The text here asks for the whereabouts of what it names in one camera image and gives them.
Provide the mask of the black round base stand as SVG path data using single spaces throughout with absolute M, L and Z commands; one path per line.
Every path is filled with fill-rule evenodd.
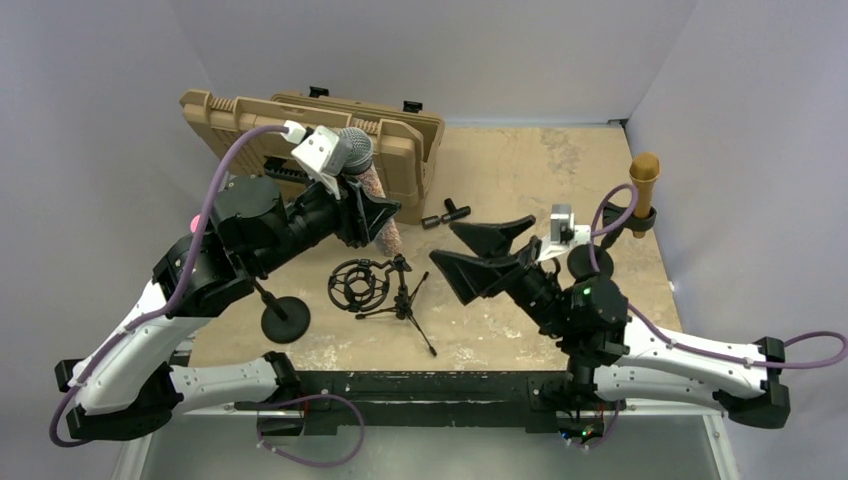
M 261 316 L 264 336 L 277 344 L 290 344 L 303 337 L 311 323 L 307 304 L 294 296 L 276 297 L 255 278 L 252 284 L 265 306 Z

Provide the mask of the black tripod shock mount stand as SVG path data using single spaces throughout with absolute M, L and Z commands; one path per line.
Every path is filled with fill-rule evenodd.
M 421 286 L 429 278 L 425 271 L 411 289 L 406 274 L 413 271 L 402 254 L 384 262 L 371 259 L 352 259 L 339 264 L 329 275 L 327 293 L 337 308 L 354 313 L 357 320 L 392 313 L 397 319 L 410 322 L 424 340 L 433 357 L 438 352 L 421 328 L 413 312 L 413 304 Z

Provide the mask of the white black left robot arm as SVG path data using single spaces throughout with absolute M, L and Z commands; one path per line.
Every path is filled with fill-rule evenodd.
M 289 358 L 269 352 L 221 367 L 183 368 L 171 355 L 190 334 L 251 295 L 261 280 L 329 236 L 371 243 L 400 210 L 343 176 L 337 193 L 315 183 L 286 203 L 268 177 L 240 176 L 203 206 L 192 235 L 161 258 L 127 317 L 96 352 L 63 360 L 55 374 L 62 446 L 143 437 L 175 415 L 226 403 L 292 405 L 300 380 Z

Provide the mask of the silver mesh glitter microphone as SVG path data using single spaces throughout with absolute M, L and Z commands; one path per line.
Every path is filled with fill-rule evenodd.
M 373 165 L 374 145 L 370 136 L 357 127 L 341 128 L 338 130 L 338 135 L 350 144 L 350 152 L 343 171 L 347 175 L 355 176 L 371 197 L 386 200 L 384 188 Z M 394 257 L 401 253 L 401 237 L 394 215 L 384 215 L 384 217 L 385 221 L 376 233 L 374 243 L 382 255 Z

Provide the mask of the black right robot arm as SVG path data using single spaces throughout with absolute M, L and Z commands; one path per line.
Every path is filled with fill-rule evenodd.
M 512 252 L 513 240 L 534 223 L 532 215 L 501 224 L 453 222 L 451 231 L 472 252 L 436 249 L 429 258 L 462 304 L 506 294 L 555 342 L 568 357 L 561 392 L 569 404 L 656 399 L 718 410 L 748 427 L 785 426 L 791 406 L 780 381 L 782 341 L 723 343 L 651 327 L 595 269 L 564 288 L 559 273 L 542 264 L 586 251 L 590 230 L 571 218 L 554 220 L 548 235 Z

